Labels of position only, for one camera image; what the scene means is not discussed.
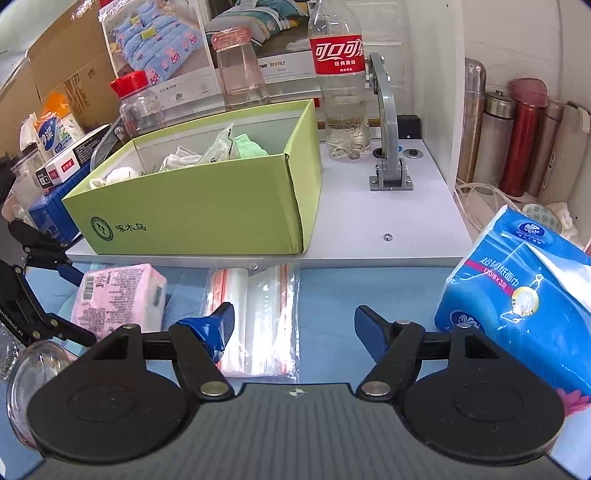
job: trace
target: cable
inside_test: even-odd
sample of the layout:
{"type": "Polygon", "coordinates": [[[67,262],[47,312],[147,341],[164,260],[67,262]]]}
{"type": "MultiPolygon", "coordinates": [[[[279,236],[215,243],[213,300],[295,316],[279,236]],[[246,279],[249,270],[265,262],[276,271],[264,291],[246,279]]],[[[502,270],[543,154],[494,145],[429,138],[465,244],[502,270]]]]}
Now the cable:
{"type": "Polygon", "coordinates": [[[485,189],[485,190],[490,190],[491,193],[493,195],[495,195],[494,199],[495,199],[495,207],[492,207],[488,202],[486,202],[484,197],[481,197],[482,200],[491,207],[491,209],[495,209],[495,214],[499,211],[499,209],[502,207],[502,205],[499,205],[499,197],[504,200],[504,203],[506,205],[508,205],[509,207],[511,207],[513,210],[516,210],[517,212],[521,212],[521,209],[515,204],[515,202],[513,200],[511,200],[504,192],[500,191],[497,187],[493,186],[493,185],[489,185],[487,183],[481,183],[481,182],[471,182],[471,183],[465,183],[460,179],[456,180],[456,188],[454,189],[454,194],[457,197],[457,203],[459,203],[459,209],[460,212],[462,213],[462,216],[464,218],[466,218],[466,220],[468,220],[468,222],[470,222],[470,224],[478,231],[478,232],[482,232],[483,226],[478,225],[474,218],[472,218],[472,216],[470,216],[470,214],[468,214],[468,212],[466,211],[466,208],[464,207],[464,203],[462,202],[462,195],[464,196],[464,199],[467,200],[467,198],[469,197],[469,195],[476,191],[477,194],[481,193],[480,190],[477,189],[485,189]],[[463,190],[470,190],[467,194],[463,193],[463,190]]]}

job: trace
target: green cardboard box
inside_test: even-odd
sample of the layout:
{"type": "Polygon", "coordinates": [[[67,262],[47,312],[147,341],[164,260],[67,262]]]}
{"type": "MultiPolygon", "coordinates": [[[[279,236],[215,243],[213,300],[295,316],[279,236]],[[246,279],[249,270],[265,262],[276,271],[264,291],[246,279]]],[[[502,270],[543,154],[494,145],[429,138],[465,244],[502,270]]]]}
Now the green cardboard box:
{"type": "Polygon", "coordinates": [[[98,254],[281,255],[309,244],[322,185],[312,100],[221,113],[135,138],[64,199],[98,254]],[[158,172],[179,145],[204,152],[234,123],[269,156],[158,172]],[[140,178],[98,189],[114,168],[140,178]]]}

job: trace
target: barcode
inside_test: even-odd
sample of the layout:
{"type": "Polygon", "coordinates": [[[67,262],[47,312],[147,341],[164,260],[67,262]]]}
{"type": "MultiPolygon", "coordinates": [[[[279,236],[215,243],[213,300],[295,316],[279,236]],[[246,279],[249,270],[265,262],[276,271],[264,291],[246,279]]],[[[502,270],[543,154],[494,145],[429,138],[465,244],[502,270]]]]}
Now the barcode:
{"type": "Polygon", "coordinates": [[[82,291],[82,300],[92,300],[92,294],[95,289],[95,278],[93,275],[86,277],[84,281],[84,290],[82,291]]]}
{"type": "Polygon", "coordinates": [[[154,296],[154,306],[157,307],[160,303],[160,297],[162,295],[162,287],[156,288],[156,295],[154,296]]]}

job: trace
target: red thermos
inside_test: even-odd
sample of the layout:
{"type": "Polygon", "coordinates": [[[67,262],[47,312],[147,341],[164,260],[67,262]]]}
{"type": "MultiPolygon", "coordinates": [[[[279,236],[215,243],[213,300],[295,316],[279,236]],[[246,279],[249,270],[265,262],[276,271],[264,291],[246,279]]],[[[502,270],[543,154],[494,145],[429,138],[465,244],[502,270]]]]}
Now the red thermos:
{"type": "Polygon", "coordinates": [[[539,79],[512,80],[509,88],[515,100],[515,119],[500,188],[507,195],[521,197],[525,191],[525,176],[534,153],[540,119],[548,105],[548,90],[539,79]]]}

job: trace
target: white shelf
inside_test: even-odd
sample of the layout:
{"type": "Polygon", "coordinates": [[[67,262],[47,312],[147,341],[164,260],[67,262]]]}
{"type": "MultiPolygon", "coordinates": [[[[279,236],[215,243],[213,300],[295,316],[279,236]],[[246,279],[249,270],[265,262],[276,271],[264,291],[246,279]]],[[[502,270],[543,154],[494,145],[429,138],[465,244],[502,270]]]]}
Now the white shelf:
{"type": "MultiPolygon", "coordinates": [[[[380,146],[372,142],[372,149],[380,146]]],[[[73,261],[168,267],[230,268],[299,261],[304,268],[455,266],[472,244],[464,222],[421,140],[401,140],[402,149],[424,153],[407,159],[411,192],[371,192],[376,158],[337,161],[321,145],[323,184],[310,247],[303,255],[188,257],[98,255],[85,239],[67,252],[73,261]],[[392,235],[391,241],[384,235],[392,235]]]]}

